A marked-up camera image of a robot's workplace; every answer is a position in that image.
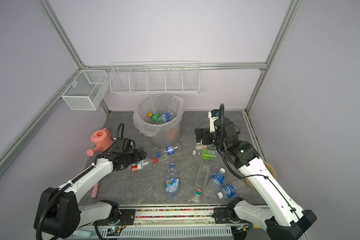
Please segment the red label clear bottle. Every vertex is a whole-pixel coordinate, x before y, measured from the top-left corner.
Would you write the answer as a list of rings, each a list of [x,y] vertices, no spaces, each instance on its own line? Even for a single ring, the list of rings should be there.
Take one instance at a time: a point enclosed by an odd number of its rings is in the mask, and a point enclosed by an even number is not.
[[[132,164],[130,166],[130,170],[132,172],[140,171],[140,170],[143,170],[144,168],[146,168],[150,165],[156,164],[156,163],[157,163],[156,158],[153,158],[153,159],[146,158],[144,160],[141,160],[141,161],[138,161],[137,163]]]

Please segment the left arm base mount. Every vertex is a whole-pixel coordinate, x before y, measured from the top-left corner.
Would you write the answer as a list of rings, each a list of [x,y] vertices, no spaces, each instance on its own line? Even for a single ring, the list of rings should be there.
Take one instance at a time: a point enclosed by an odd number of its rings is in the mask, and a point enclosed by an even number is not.
[[[97,226],[131,226],[134,224],[136,209],[120,209],[117,215],[96,221]]]

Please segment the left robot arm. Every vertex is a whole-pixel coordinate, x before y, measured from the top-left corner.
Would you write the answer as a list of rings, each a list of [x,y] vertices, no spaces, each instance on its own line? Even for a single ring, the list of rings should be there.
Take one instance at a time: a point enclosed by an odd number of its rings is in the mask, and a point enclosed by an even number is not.
[[[92,205],[80,205],[83,196],[102,178],[113,171],[126,170],[132,164],[144,160],[147,153],[136,148],[135,141],[124,138],[123,123],[117,128],[117,135],[111,145],[99,153],[94,162],[72,180],[58,188],[47,188],[41,194],[34,228],[36,239],[49,234],[54,240],[66,239],[76,229],[98,221],[107,221],[110,225],[128,224],[119,204],[101,200]]]

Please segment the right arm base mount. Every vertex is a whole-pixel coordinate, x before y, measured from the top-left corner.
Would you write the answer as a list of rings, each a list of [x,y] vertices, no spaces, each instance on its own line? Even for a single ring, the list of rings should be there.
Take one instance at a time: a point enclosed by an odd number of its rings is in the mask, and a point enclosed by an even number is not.
[[[248,224],[246,220],[241,220],[230,208],[214,208],[212,217],[216,224]]]

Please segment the Pocari Sweat bottle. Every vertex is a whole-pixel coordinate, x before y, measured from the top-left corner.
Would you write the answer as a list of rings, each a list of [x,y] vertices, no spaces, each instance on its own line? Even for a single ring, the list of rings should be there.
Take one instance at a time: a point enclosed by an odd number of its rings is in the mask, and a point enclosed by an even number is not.
[[[173,120],[173,114],[169,112],[165,112],[164,114],[162,114],[160,117],[157,118],[157,123],[161,125],[161,124],[169,123],[172,120]]]

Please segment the green Sprite bottle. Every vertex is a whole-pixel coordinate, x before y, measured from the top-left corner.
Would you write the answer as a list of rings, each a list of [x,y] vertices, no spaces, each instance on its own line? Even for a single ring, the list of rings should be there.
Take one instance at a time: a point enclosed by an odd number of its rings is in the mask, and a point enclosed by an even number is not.
[[[160,115],[159,114],[153,114],[151,112],[148,113],[147,115],[154,123],[157,123],[159,118],[160,118]]]

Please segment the orange NFC juice bottle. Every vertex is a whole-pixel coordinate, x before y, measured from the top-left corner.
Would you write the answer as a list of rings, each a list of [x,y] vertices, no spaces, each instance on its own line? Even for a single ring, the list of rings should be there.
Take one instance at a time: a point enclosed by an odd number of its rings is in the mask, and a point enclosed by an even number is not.
[[[175,127],[171,128],[167,132],[167,136],[170,144],[177,143],[180,139],[180,129]]]

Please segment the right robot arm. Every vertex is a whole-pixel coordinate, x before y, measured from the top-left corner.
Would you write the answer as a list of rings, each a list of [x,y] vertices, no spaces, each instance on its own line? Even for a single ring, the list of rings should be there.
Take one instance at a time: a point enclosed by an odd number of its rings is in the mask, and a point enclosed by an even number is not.
[[[317,220],[311,210],[304,210],[280,186],[268,171],[257,150],[247,141],[239,139],[239,129],[227,117],[225,106],[209,112],[210,128],[196,129],[198,143],[213,144],[226,168],[239,180],[248,179],[268,209],[235,198],[228,205],[223,218],[247,221],[266,231],[272,240],[298,240]]]

